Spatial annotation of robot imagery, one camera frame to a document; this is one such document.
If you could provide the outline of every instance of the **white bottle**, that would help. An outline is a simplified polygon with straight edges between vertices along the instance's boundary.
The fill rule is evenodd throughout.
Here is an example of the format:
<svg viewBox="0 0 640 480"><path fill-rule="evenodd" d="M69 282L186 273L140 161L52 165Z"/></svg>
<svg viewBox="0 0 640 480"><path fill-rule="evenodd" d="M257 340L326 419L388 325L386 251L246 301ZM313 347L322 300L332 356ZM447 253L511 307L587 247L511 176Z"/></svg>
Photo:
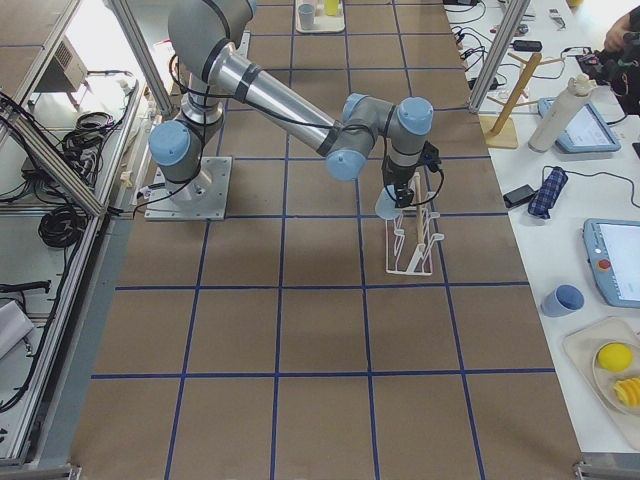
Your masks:
<svg viewBox="0 0 640 480"><path fill-rule="evenodd" d="M567 128L573 117L584 107L596 88L596 82L584 74L569 79L567 88L553 101L553 105L542 119L529 140L529 148L536 152L546 152L560 134Z"/></svg>

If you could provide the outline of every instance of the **human hand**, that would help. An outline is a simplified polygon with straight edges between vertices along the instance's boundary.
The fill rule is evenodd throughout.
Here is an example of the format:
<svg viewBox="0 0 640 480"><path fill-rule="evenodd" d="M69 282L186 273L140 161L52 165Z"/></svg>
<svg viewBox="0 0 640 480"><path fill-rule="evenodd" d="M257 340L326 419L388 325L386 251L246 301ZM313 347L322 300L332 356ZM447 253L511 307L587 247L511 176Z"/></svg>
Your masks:
<svg viewBox="0 0 640 480"><path fill-rule="evenodd" d="M611 27L604 39L604 49L607 52L619 52L622 50L626 44L623 37L628 32L628 30L618 25Z"/></svg>

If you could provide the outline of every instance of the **red button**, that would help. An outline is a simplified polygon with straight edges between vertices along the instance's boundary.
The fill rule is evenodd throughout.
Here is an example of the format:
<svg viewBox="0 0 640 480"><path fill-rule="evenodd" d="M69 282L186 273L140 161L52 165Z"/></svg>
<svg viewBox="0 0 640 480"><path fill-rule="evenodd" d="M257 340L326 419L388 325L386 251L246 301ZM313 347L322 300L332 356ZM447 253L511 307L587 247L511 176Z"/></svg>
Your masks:
<svg viewBox="0 0 640 480"><path fill-rule="evenodd" d="M598 262L598 268L600 270L609 270L611 268L611 262L609 260L602 259Z"/></svg>

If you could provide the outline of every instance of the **yellow cup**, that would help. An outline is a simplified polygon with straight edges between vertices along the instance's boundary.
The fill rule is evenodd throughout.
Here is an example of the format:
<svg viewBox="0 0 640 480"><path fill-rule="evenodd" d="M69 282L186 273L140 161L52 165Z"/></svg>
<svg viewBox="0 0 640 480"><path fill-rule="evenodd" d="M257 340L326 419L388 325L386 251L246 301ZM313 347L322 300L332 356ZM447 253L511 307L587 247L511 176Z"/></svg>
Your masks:
<svg viewBox="0 0 640 480"><path fill-rule="evenodd" d="M324 0L324 14L335 16L338 14L340 0Z"/></svg>

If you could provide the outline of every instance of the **dark blue checkered cloth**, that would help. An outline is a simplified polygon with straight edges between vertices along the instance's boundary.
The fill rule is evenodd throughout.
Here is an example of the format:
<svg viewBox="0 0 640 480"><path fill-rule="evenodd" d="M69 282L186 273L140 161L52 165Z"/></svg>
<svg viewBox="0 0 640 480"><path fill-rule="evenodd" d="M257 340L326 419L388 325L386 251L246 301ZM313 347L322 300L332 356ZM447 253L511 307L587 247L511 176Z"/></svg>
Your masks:
<svg viewBox="0 0 640 480"><path fill-rule="evenodd" d="M556 204L568 180L569 177L562 168L553 167L549 176L542 182L538 193L529 202L529 214L544 220L551 218L549 210Z"/></svg>

